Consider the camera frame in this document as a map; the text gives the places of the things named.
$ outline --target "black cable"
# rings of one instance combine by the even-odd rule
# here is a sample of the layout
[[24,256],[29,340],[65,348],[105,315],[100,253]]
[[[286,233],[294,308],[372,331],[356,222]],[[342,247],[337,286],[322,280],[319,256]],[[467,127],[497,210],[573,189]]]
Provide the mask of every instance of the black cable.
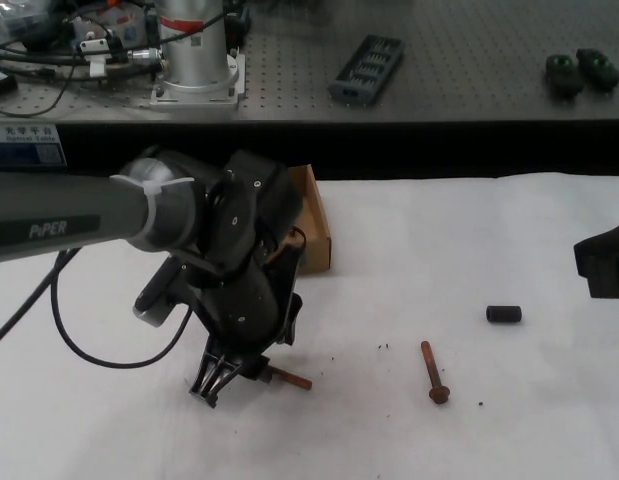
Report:
[[67,90],[67,88],[69,87],[69,84],[71,83],[71,78],[73,77],[73,74],[75,71],[76,71],[76,64],[74,63],[71,67],[71,71],[69,72],[69,75],[65,79],[62,85],[62,88],[60,89],[60,93],[58,93],[58,96],[56,97],[54,102],[49,107],[45,108],[44,110],[40,110],[38,112],[31,112],[31,113],[14,113],[14,112],[7,112],[6,110],[0,109],[0,114],[6,115],[8,117],[14,117],[14,118],[32,118],[32,117],[37,117],[39,115],[44,115],[45,113],[49,113],[51,110],[56,108],[56,105],[58,105],[58,103],[60,103],[62,96],[65,94],[65,91]]
[[[224,17],[230,13],[231,10],[227,10],[226,12],[223,12],[219,15],[216,15],[215,17],[213,17],[211,20],[209,20],[208,22],[203,22],[203,24],[194,29],[191,30],[190,32],[184,32],[184,33],[180,33],[178,35],[174,35],[173,37],[169,37],[169,38],[164,38],[159,40],[158,42],[154,43],[153,45],[150,44],[146,44],[146,45],[139,45],[136,47],[129,47],[129,48],[116,48],[116,49],[111,49],[111,50],[100,50],[100,51],[96,51],[96,52],[89,52],[89,55],[117,55],[120,53],[126,53],[126,52],[134,52],[137,50],[146,50],[147,48],[156,48],[162,45],[166,45],[168,43],[171,42],[176,42],[178,40],[182,40],[184,38],[188,38],[191,37],[192,35],[196,35],[197,33],[201,33],[202,31],[204,31],[205,28],[208,28],[210,26],[212,26],[215,23],[218,23],[220,20],[224,19]],[[55,52],[40,52],[37,55],[29,55],[26,52],[23,52],[22,50],[16,50],[13,48],[0,48],[0,50],[3,50],[5,52],[9,52],[9,53],[14,53],[17,55],[4,55],[4,54],[0,54],[0,60],[5,60],[5,61],[9,61],[9,62],[21,62],[21,63],[38,63],[38,64],[42,64],[42,65],[66,65],[67,60],[66,59],[62,59],[60,58],[60,56],[55,53]],[[50,60],[46,60],[44,59],[44,57],[55,57],[54,59],[50,59]]]
[[36,289],[33,291],[31,295],[24,301],[24,303],[20,306],[20,308],[13,314],[13,316],[5,323],[2,328],[0,328],[0,341],[11,331],[13,327],[15,327],[18,322],[25,316],[25,314],[33,307],[34,303],[40,298],[40,296],[45,293],[45,290],[54,279],[58,278],[58,274],[62,272],[62,270],[67,266],[67,264],[76,256],[76,254],[80,251],[79,248],[74,248],[73,250],[69,250],[65,256],[63,256],[60,261],[56,261],[53,268],[49,271],[49,273],[42,279],[42,281],[38,284]]
[[[56,259],[56,265],[62,264],[65,258],[65,255],[68,255],[68,254],[69,253],[66,253],[66,252],[60,252],[58,254],[58,258]],[[160,353],[158,353],[158,355],[156,355],[155,357],[152,357],[148,360],[144,360],[142,362],[117,363],[117,362],[108,362],[106,360],[101,360],[92,355],[89,355],[84,350],[82,350],[78,345],[76,345],[76,343],[71,339],[71,337],[69,337],[69,334],[67,333],[67,330],[65,329],[65,326],[62,323],[62,317],[60,316],[60,308],[58,307],[58,275],[54,276],[51,281],[51,311],[53,312],[53,319],[54,319],[54,322],[56,323],[56,328],[58,329],[58,333],[60,333],[60,336],[62,337],[64,342],[67,344],[67,346],[71,349],[73,353],[78,355],[83,360],[89,363],[93,363],[94,365],[98,365],[100,367],[105,367],[105,368],[114,368],[114,369],[119,369],[119,370],[129,370],[133,368],[147,367],[153,363],[156,363],[159,360],[162,360],[173,349],[173,347],[176,346],[176,343],[178,343],[178,340],[180,340],[180,337],[185,331],[185,327],[187,326],[187,323],[189,323],[191,314],[193,313],[193,309],[189,307],[189,309],[187,310],[187,313],[182,319],[182,323],[180,324],[178,331],[176,331],[176,334],[174,335],[171,342],[169,342],[169,344],[167,344],[167,346]]]
[[299,227],[296,227],[295,225],[291,228],[291,230],[293,230],[302,237],[303,241],[302,245],[300,246],[300,250],[304,252],[307,249],[307,235],[305,235],[305,232],[303,232]]
[[[44,74],[40,70],[22,70],[19,68],[5,67],[0,65],[0,71],[9,73],[11,75],[19,75],[26,78],[35,78],[44,82],[64,82],[67,78],[58,78],[55,76],[55,70],[47,69],[53,76]],[[106,77],[71,77],[71,83],[86,83],[86,82],[111,82],[117,80],[125,80],[134,77],[140,77],[143,75],[150,75],[152,73],[158,73],[162,68],[158,64],[147,65],[143,67],[129,67],[109,70]]]

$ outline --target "rusty bolt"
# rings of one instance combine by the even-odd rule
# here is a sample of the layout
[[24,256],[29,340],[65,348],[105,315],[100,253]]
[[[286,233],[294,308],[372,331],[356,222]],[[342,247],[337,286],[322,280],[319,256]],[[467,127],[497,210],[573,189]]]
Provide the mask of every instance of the rusty bolt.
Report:
[[436,367],[436,360],[433,358],[431,345],[425,341],[420,344],[420,348],[422,349],[422,355],[425,357],[425,365],[427,365],[427,372],[429,372],[429,378],[431,379],[429,398],[437,405],[447,403],[451,391],[440,381],[440,374],[438,373],[438,367]]

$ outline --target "white table surface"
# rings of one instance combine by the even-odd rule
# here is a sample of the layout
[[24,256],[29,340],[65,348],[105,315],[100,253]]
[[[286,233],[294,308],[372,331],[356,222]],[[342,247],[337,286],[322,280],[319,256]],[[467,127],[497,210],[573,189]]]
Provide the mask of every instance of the white table surface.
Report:
[[[572,250],[619,224],[619,178],[320,189],[333,269],[298,282],[296,344],[269,352],[311,392],[238,378],[209,408],[188,394],[194,321],[152,367],[89,365],[46,295],[0,345],[0,480],[619,479],[619,300],[589,298]],[[114,361],[160,350],[179,319],[154,329],[131,305],[163,258],[83,250],[60,282],[76,342]],[[0,325],[52,263],[0,264]],[[521,305],[523,323],[489,324],[489,304]],[[451,389],[441,407],[425,339]]]

